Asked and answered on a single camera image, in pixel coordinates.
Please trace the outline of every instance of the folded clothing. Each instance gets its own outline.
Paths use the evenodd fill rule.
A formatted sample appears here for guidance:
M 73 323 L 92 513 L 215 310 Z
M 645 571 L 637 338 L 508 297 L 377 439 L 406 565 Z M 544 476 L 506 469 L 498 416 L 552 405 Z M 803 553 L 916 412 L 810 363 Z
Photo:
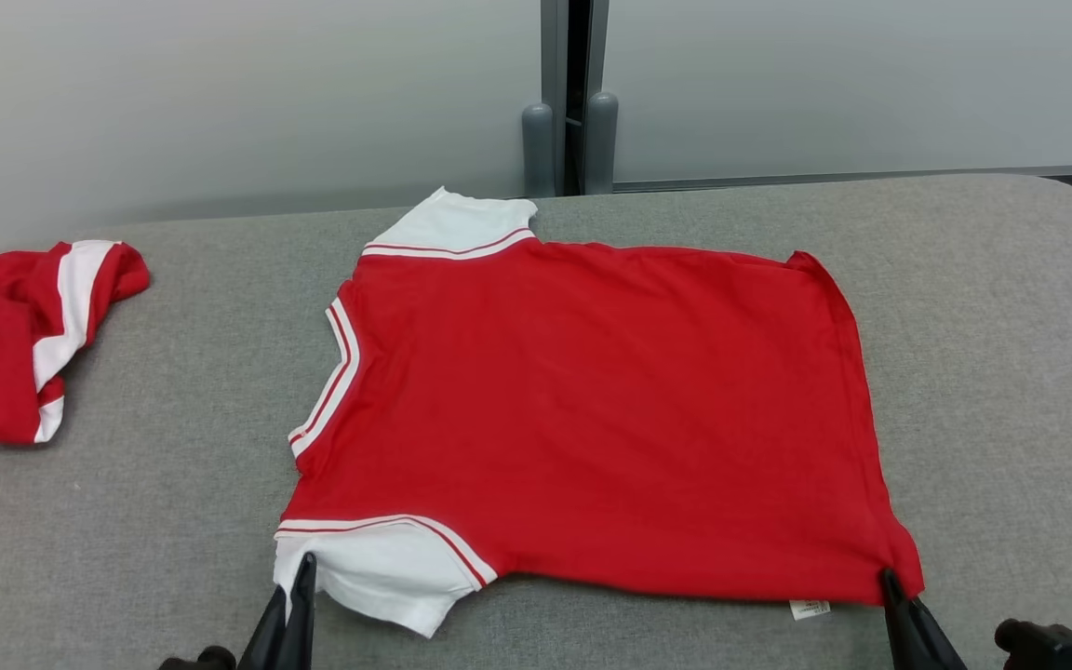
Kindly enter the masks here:
M 923 590 L 850 307 L 816 258 L 541 242 L 438 191 L 328 306 L 276 581 L 431 636 L 509 572 L 682 596 Z
M 148 283 L 144 258 L 122 242 L 0 254 L 0 442 L 51 438 L 64 416 L 57 372 L 93 342 L 110 302 Z

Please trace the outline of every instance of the white care label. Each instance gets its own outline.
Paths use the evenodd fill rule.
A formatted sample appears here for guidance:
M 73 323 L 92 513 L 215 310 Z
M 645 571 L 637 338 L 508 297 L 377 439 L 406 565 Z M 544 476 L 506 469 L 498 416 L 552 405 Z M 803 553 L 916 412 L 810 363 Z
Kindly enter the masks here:
M 792 608 L 793 621 L 827 614 L 830 611 L 830 602 L 824 599 L 790 599 L 788 607 Z

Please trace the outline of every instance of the red fabric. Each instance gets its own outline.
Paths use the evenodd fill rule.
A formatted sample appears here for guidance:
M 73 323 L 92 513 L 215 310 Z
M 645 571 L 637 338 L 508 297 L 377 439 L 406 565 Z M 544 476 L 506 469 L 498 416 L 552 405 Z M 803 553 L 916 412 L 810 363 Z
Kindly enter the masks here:
M 923 590 L 813 256 L 532 238 L 367 255 L 339 296 L 360 359 L 285 520 L 420 515 L 501 576 L 654 594 L 880 605 L 888 567 Z
M 64 396 L 64 383 L 57 376 L 38 389 L 38 370 L 63 368 L 68 362 L 64 348 L 72 356 L 93 342 L 110 302 L 143 292 L 148 281 L 144 259 L 123 243 L 62 242 L 50 251 L 0 254 L 0 442 L 35 442 L 41 406 Z M 77 302 L 81 296 L 88 300 L 85 304 Z M 65 307 L 84 329 L 84 341 L 65 330 Z M 38 348 L 38 342 L 65 336 L 69 346 L 60 348 L 57 356 L 51 355 L 51 348 L 46 349 L 48 360 L 38 369 L 34 357 L 44 351 Z

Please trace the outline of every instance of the red stripe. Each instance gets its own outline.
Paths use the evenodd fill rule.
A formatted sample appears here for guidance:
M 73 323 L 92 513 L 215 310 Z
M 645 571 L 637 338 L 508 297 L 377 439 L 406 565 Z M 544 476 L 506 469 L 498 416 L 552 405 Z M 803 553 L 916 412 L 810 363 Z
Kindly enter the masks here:
M 465 251 L 440 250 L 440 248 L 437 247 L 405 247 L 404 244 L 384 244 L 382 242 L 371 242 L 370 244 L 367 244 L 364 248 L 366 250 L 370 250 L 370 248 L 383 248 L 383 250 L 441 251 L 441 253 L 444 254 L 455 254 L 457 256 L 460 256 L 462 254 L 468 254 L 472 251 L 486 250 L 486 248 L 488 247 L 493 247 L 497 243 L 509 240 L 509 238 L 515 237 L 516 234 L 523 233 L 524 229 L 527 229 L 527 227 L 524 226 L 523 228 L 512 229 L 511 233 L 506 234 L 503 237 L 500 237 L 494 242 L 490 242 L 489 244 L 482 244 L 480 247 L 474 247 L 472 248 L 472 250 L 465 250 Z
M 456 545 L 455 542 L 452 542 L 450 538 L 447 538 L 446 534 L 442 533 L 442 531 L 437 531 L 432 525 L 429 525 L 428 523 L 422 522 L 419 519 L 413 519 L 412 517 L 400 517 L 398 519 L 388 519 L 386 521 L 371 521 L 370 523 L 363 523 L 362 525 L 355 525 L 355 526 L 353 526 L 353 528 L 284 528 L 284 526 L 281 526 L 277 532 L 284 532 L 284 533 L 348 533 L 349 531 L 360 531 L 362 528 L 370 528 L 370 526 L 372 526 L 372 525 L 384 525 L 385 523 L 396 523 L 396 522 L 399 522 L 399 521 L 412 521 L 414 523 L 418 523 L 418 525 L 423 525 L 429 531 L 433 531 L 435 534 L 437 534 L 438 538 L 444 539 L 444 541 L 446 541 L 446 544 L 449 545 L 449 548 L 451 548 L 451 550 L 455 550 L 455 553 L 458 554 L 458 559 L 460 559 L 462 561 L 462 564 L 465 565 L 465 567 L 468 569 L 468 571 L 471 572 L 471 575 L 473 575 L 474 578 L 476 578 L 477 582 L 479 582 L 480 585 L 486 586 L 486 580 L 477 572 L 477 569 L 474 569 L 473 565 L 471 564 L 471 561 L 468 561 L 467 559 L 465 559 L 465 555 L 462 554 L 461 550 L 459 550 L 458 545 Z
M 308 428 L 301 430 L 300 433 L 294 435 L 288 441 L 289 445 L 295 444 L 295 442 L 298 441 L 300 437 L 303 437 L 312 432 L 312 429 L 314 429 L 316 426 L 316 420 L 318 420 L 321 418 L 321 415 L 325 413 L 325 405 L 327 405 L 328 400 L 332 398 L 333 391 L 337 389 L 337 386 L 342 381 L 342 376 L 344 376 L 345 374 L 345 370 L 349 368 L 349 358 L 352 357 L 349 356 L 349 340 L 345 339 L 345 329 L 342 328 L 342 319 L 337 318 L 337 310 L 333 309 L 333 306 L 328 306 L 328 311 L 330 311 L 330 313 L 333 315 L 333 323 L 337 324 L 337 333 L 342 338 L 342 346 L 344 347 L 344 351 L 342 353 L 345 360 L 342 361 L 342 368 L 339 370 L 339 372 L 337 372 L 337 377 L 333 377 L 333 383 L 325 391 L 324 402 L 321 403 L 318 407 L 316 407 L 316 416 L 314 416 L 314 419 L 311 420 Z

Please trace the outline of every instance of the gray fabric surface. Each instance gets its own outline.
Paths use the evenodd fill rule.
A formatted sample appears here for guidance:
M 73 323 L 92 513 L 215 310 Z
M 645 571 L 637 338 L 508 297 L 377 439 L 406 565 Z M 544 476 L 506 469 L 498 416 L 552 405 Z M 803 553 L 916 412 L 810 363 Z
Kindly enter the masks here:
M 924 599 L 970 667 L 1015 616 L 1072 626 L 1072 188 L 1018 177 L 539 202 L 544 240 L 813 251 L 859 318 Z M 151 669 L 241 650 L 271 593 L 285 436 L 336 363 L 323 316 L 404 209 L 123 226 L 146 293 L 68 371 L 50 445 L 0 447 L 0 667 Z M 880 610 L 793 623 L 507 578 L 434 640 L 322 598 L 314 666 L 890 667 Z

